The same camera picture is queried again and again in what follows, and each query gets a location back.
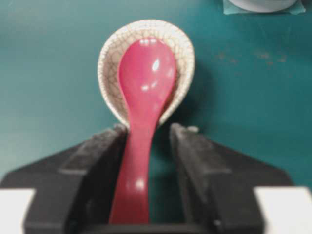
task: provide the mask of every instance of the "red spoon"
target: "red spoon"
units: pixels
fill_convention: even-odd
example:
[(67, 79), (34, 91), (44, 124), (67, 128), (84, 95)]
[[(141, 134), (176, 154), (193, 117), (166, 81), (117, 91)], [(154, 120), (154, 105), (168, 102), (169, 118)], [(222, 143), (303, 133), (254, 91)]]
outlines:
[(141, 39), (130, 45), (123, 55), (118, 75), (130, 130), (109, 222), (148, 223), (151, 144), (164, 104), (174, 86), (176, 60), (162, 41)]

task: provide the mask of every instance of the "green surface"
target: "green surface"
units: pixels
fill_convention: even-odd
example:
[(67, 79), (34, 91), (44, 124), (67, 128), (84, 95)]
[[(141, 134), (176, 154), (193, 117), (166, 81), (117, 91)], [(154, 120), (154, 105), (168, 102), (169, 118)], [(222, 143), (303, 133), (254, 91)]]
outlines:
[(140, 19), (184, 30), (196, 53), (191, 89), (158, 130), (151, 159), (153, 222), (182, 221), (169, 123), (286, 169), (312, 187), (312, 6), (298, 16), (223, 15), (220, 0), (2, 0), (0, 177), (117, 122), (97, 59), (107, 38)]

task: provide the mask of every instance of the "ceramic dish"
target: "ceramic dish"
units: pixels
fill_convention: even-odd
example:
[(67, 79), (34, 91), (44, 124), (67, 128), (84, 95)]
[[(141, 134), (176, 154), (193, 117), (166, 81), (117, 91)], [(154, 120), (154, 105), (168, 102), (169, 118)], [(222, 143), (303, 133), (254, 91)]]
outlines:
[(234, 5), (248, 11), (270, 13), (284, 10), (297, 0), (229, 0)]
[(130, 23), (114, 32), (100, 52), (97, 77), (106, 104), (127, 127), (129, 127), (127, 111), (118, 87), (118, 65), (129, 45), (147, 37), (155, 37), (166, 43), (174, 53), (177, 65), (175, 86), (159, 119), (159, 125), (163, 124), (182, 102), (193, 79), (195, 69), (193, 45), (178, 27), (165, 21), (150, 19)]

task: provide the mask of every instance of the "crackle glaze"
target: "crackle glaze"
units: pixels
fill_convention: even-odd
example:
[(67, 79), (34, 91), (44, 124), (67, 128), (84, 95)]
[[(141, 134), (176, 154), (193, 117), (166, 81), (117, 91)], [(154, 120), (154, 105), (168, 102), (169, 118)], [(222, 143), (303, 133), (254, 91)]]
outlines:
[(133, 42), (147, 37), (160, 39), (167, 44), (174, 54), (177, 66), (175, 85), (168, 98), (169, 101), (165, 104), (159, 125), (163, 124), (182, 102), (193, 79), (194, 49), (186, 34), (176, 26), (151, 19), (136, 21), (117, 30), (108, 38), (100, 52), (97, 76), (105, 102), (127, 127), (129, 127), (127, 111), (118, 87), (118, 65), (122, 55)]

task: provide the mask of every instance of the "white block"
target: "white block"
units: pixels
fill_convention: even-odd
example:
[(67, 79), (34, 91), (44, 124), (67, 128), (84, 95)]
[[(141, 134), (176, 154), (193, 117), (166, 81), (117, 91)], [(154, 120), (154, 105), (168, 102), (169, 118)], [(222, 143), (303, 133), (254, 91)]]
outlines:
[(23, 223), (35, 189), (0, 189), (0, 234), (24, 234)]
[(264, 234), (312, 234), (312, 197), (305, 187), (255, 187)]

